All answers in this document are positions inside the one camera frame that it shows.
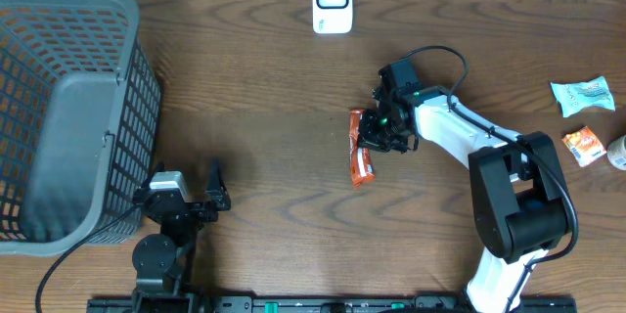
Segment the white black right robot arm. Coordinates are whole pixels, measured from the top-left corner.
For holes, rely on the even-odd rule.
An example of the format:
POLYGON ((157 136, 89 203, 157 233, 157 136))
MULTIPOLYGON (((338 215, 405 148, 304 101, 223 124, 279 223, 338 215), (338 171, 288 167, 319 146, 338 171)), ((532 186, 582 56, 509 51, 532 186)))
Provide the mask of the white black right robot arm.
POLYGON ((379 71, 378 106, 359 117, 358 145, 406 153, 420 140, 438 145, 469 171, 474 224, 484 250, 464 292, 464 309, 514 312, 535 267, 563 236, 578 237, 578 219, 552 139, 520 134, 466 108, 452 91, 424 86, 408 59, 379 71))

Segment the red chocolate bar wrapper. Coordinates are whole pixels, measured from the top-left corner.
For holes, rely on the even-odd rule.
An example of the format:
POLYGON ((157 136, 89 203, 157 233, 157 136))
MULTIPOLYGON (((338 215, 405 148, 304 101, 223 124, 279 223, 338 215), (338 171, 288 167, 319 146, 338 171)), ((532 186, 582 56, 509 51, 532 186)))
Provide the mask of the red chocolate bar wrapper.
POLYGON ((363 109, 350 111, 349 157, 350 176, 354 189, 358 189, 363 184, 373 182, 376 179, 370 151, 367 148, 358 146, 358 139, 360 137, 359 125, 364 116, 364 112, 363 109))

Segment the orange tissue packet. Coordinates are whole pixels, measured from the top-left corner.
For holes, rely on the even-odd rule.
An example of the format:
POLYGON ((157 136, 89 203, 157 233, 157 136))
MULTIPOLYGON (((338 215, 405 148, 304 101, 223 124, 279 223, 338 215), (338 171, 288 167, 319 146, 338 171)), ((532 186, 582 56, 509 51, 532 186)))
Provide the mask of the orange tissue packet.
POLYGON ((588 126, 565 134, 561 140, 573 154, 580 167, 586 167, 606 154, 604 145, 588 126))

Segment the green lid jar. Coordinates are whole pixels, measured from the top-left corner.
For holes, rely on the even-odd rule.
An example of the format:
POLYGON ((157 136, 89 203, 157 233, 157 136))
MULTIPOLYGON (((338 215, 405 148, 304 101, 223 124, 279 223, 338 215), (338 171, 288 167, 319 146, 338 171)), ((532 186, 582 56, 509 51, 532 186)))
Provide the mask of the green lid jar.
POLYGON ((626 170, 625 140, 626 136, 623 135, 611 142, 606 148, 606 155, 609 162, 619 170, 626 170))

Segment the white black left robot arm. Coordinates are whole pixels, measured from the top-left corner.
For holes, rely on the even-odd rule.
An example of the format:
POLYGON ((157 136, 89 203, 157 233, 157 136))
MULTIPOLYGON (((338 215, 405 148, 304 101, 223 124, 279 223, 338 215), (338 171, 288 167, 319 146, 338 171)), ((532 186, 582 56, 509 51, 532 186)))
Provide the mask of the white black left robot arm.
POLYGON ((136 244, 132 263, 136 287, 131 310, 136 313, 210 312, 211 304, 191 285, 197 238, 204 225, 231 209, 231 198, 222 179, 219 161, 211 163, 206 201, 189 201, 188 188, 179 171, 159 164, 133 195, 133 204, 160 226, 136 244))

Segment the teal snack packet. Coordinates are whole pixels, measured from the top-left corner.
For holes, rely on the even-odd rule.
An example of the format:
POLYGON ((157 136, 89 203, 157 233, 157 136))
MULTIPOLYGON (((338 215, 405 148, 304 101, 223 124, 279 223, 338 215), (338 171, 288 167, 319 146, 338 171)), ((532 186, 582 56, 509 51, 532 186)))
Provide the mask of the teal snack packet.
POLYGON ((560 104, 561 113, 568 118, 587 108, 615 111, 615 102, 604 76, 579 83, 550 83, 560 104))

